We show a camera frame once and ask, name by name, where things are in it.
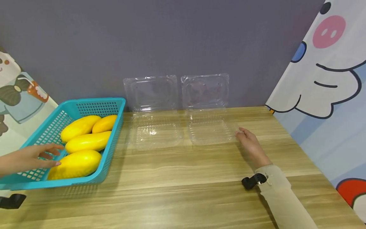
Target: hand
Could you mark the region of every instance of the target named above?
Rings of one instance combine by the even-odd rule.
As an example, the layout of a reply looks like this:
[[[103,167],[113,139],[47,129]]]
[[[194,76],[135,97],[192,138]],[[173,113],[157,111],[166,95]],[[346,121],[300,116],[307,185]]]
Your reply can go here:
[[[272,162],[262,149],[257,137],[252,132],[242,127],[240,127],[239,130],[240,131],[236,133],[236,138],[247,151],[249,157],[254,162],[255,167],[258,169],[266,165],[271,165]]]
[[[46,154],[60,155],[59,150],[64,147],[54,143],[47,145],[31,145],[12,153],[0,156],[0,177],[12,173],[24,172],[38,168],[51,168],[59,166],[61,163],[52,160],[52,156]]]

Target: wooden table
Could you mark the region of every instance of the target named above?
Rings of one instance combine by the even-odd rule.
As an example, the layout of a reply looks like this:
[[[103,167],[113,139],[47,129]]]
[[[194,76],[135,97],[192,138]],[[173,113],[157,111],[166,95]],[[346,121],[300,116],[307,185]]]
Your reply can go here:
[[[265,107],[229,111],[258,136],[319,228],[365,227]],[[20,209],[0,211],[0,228],[275,228],[258,191],[241,185],[253,174],[241,148],[192,145],[179,113],[183,142],[145,151],[128,144],[131,114],[125,113],[103,183],[23,191],[27,199]]]

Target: plastic basket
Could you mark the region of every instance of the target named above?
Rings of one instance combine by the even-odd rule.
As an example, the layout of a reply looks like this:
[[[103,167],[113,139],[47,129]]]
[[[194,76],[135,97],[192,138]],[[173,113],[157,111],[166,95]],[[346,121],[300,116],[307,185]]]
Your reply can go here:
[[[41,145],[47,143],[62,144],[60,133],[74,120],[88,115],[104,117],[117,114],[117,119],[113,126],[107,146],[103,151],[101,151],[102,159],[98,169],[93,174],[87,177],[48,181],[47,175],[49,169],[33,169],[3,177],[0,179],[0,189],[15,191],[23,189],[53,188],[77,184],[96,184],[103,182],[107,176],[108,168],[122,127],[123,108],[125,104],[126,100],[124,98],[76,99],[63,102],[50,114],[50,116],[21,147],[24,148],[29,145]],[[60,156],[54,157],[53,160],[60,160],[64,156],[66,156],[66,152],[63,150],[60,152]]]

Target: clear plastic container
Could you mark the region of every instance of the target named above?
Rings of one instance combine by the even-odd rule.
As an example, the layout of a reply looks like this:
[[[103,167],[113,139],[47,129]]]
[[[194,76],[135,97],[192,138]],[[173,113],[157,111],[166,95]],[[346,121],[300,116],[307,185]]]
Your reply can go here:
[[[134,112],[130,143],[137,150],[178,145],[183,140],[177,112],[177,78],[175,75],[128,78],[123,80],[127,103]]]
[[[187,110],[188,130],[194,145],[235,142],[239,126],[225,108]]]
[[[140,151],[176,146],[183,141],[180,122],[176,110],[137,112],[131,120],[131,143]]]
[[[183,107],[192,143],[211,145],[235,141],[238,125],[226,110],[229,75],[184,76],[181,81]]]
[[[177,109],[177,78],[175,75],[127,78],[123,80],[127,104],[131,111]]]
[[[181,81],[184,109],[223,108],[228,105],[228,74],[183,76]]]

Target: mango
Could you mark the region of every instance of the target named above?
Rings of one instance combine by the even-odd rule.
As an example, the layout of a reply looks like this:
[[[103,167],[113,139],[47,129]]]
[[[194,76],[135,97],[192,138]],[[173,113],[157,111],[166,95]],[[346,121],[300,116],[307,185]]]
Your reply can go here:
[[[92,129],[92,133],[102,133],[105,131],[112,130],[114,123],[116,122],[117,115],[106,116],[97,121]]]
[[[67,143],[77,136],[90,134],[94,124],[101,119],[99,116],[89,115],[73,121],[61,131],[61,140]]]
[[[101,151],[107,145],[112,131],[96,134],[85,134],[71,139],[65,145],[66,152],[69,154],[82,150]]]
[[[102,156],[94,150],[79,151],[60,160],[59,166],[53,167],[48,173],[48,180],[85,177],[95,172]]]

